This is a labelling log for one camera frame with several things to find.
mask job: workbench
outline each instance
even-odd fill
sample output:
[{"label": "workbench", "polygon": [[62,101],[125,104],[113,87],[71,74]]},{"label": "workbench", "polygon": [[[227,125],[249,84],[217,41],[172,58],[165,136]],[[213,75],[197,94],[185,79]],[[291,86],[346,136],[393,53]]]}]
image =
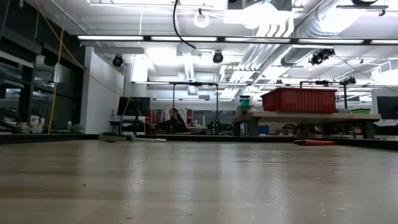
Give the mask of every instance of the workbench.
[{"label": "workbench", "polygon": [[241,136],[241,123],[248,124],[249,135],[258,137],[259,123],[301,123],[301,124],[336,124],[360,123],[364,139],[374,139],[374,122],[381,119],[379,114],[351,113],[278,113],[270,111],[255,111],[239,115],[232,119],[234,136]]}]

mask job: bottle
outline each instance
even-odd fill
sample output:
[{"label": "bottle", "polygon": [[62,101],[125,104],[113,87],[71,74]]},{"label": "bottle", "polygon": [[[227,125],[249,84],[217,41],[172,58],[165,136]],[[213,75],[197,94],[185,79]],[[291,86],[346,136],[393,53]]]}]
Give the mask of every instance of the bottle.
[{"label": "bottle", "polygon": [[72,128],[72,122],[68,121],[68,130],[70,130]]}]

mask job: ceiling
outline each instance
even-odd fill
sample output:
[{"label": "ceiling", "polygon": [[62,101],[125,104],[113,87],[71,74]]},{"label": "ceiling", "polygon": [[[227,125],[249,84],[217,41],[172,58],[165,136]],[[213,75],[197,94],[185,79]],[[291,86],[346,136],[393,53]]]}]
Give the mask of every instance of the ceiling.
[{"label": "ceiling", "polygon": [[[37,7],[36,1],[43,9],[44,14],[62,26],[64,0],[26,0]],[[172,9],[136,8],[136,7],[104,7],[91,6],[100,0],[67,0],[65,11],[70,16],[66,21],[66,31],[72,35],[97,34],[97,35],[175,35],[172,22]],[[134,3],[139,0],[102,0],[101,3]],[[157,0],[171,4],[171,0]],[[299,0],[303,10],[293,14],[295,29],[299,22],[321,0]],[[257,29],[247,29],[241,24],[225,24],[224,9],[227,0],[201,0],[207,4],[214,4],[213,10],[205,11],[210,15],[210,24],[202,29],[194,25],[193,18],[197,10],[177,10],[177,24],[181,35],[207,35],[207,36],[253,36]],[[385,16],[379,17],[379,11],[368,11],[356,20],[351,26],[339,33],[337,37],[370,37],[388,38],[398,36],[398,7],[391,7]],[[335,22],[344,22],[343,17],[336,17]],[[153,42],[101,42],[102,49],[116,50],[120,47],[144,48],[153,67],[149,70],[150,80],[163,80],[176,78],[178,72],[184,71],[184,64],[175,56],[176,43]],[[195,72],[213,73],[218,75],[221,65],[212,62],[212,53],[222,50],[224,62],[239,63],[248,51],[249,44],[196,44],[199,52],[204,52],[193,64]],[[346,60],[352,67],[357,68],[365,75],[370,75],[370,70],[377,64],[384,63],[390,58],[398,57],[398,47],[371,47],[371,46],[335,46],[336,55]],[[344,61],[332,57],[325,63],[315,67],[312,71],[306,68],[295,67],[286,71],[289,80],[331,80],[341,74],[351,71],[352,68]],[[357,72],[357,80],[368,80],[367,77]]]}]

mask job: white column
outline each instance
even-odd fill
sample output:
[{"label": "white column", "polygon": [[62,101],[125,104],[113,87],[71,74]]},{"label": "white column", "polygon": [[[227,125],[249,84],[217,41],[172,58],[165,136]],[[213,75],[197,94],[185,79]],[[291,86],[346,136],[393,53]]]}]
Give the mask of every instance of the white column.
[{"label": "white column", "polygon": [[126,96],[146,97],[147,85],[131,84],[131,82],[146,82],[148,79],[148,60],[145,55],[136,55],[126,67],[124,94]]}]

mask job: ductwork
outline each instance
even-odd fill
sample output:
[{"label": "ductwork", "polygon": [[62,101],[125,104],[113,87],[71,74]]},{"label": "ductwork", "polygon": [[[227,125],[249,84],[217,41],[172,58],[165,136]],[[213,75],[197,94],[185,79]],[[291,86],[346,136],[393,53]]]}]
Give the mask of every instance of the ductwork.
[{"label": "ductwork", "polygon": [[[343,4],[343,1],[324,1],[312,12],[308,19],[294,31],[293,36],[300,38],[332,38],[351,26],[363,13],[360,9],[337,9],[336,7],[338,4]],[[266,76],[267,69],[272,65],[295,65],[301,62],[314,50],[316,49],[295,49],[288,45],[280,46],[272,57],[268,58],[260,71]]]}]

